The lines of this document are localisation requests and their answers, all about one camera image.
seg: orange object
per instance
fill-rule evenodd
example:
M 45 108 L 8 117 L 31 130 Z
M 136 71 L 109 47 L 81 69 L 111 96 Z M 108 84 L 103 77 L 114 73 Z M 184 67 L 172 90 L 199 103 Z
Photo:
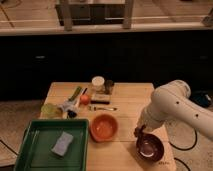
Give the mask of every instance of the orange object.
M 87 94 L 83 94 L 83 95 L 80 96 L 80 103 L 81 104 L 88 105 L 90 103 L 90 100 L 91 100 L 91 98 Z
M 90 125 L 90 133 L 97 142 L 111 141 L 118 130 L 116 119 L 108 114 L 95 117 Z

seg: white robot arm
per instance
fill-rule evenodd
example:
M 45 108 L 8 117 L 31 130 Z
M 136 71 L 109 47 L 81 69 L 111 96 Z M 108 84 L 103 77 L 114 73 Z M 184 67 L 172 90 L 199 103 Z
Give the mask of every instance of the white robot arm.
M 137 127 L 145 125 L 144 131 L 150 132 L 162 126 L 168 115 L 173 115 L 213 140 L 213 112 L 191 102 L 190 94 L 190 87 L 182 80 L 156 88 L 151 103 L 141 112 Z

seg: green vegetable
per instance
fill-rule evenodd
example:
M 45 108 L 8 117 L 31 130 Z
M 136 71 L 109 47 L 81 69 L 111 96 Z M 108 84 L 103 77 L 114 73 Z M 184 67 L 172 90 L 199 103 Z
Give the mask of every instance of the green vegetable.
M 81 92 L 81 90 L 82 90 L 82 87 L 78 86 L 78 87 L 76 88 L 74 94 L 72 95 L 72 97 L 70 97 L 70 98 L 68 99 L 68 101 L 73 101 L 73 100 L 75 100 L 75 98 L 79 95 L 79 93 Z

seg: bowl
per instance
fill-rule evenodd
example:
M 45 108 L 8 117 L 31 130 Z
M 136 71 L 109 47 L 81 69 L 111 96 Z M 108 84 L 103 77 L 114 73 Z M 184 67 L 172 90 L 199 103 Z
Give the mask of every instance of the bowl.
M 164 155 L 163 143 L 153 134 L 143 133 L 138 137 L 136 146 L 140 156 L 151 162 L 161 160 Z
M 90 124 L 90 133 L 96 142 L 111 141 L 117 130 L 117 120 L 109 114 L 96 116 Z

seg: utensil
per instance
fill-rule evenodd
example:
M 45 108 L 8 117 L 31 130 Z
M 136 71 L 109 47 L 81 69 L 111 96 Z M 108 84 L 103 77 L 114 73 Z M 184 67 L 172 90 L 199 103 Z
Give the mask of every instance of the utensil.
M 96 142 L 111 141 L 117 130 L 118 122 L 109 114 L 96 116 L 90 124 L 90 133 Z
M 144 127 L 140 129 L 136 142 L 138 153 L 143 159 L 151 162 L 157 162 L 164 155 L 163 143 L 157 136 L 144 133 L 143 129 Z
M 92 110 L 92 111 L 96 111 L 96 110 L 108 110 L 108 111 L 115 111 L 117 110 L 116 107 L 97 107 L 97 106 L 93 106 L 93 105 L 90 105 L 89 106 L 89 110 Z

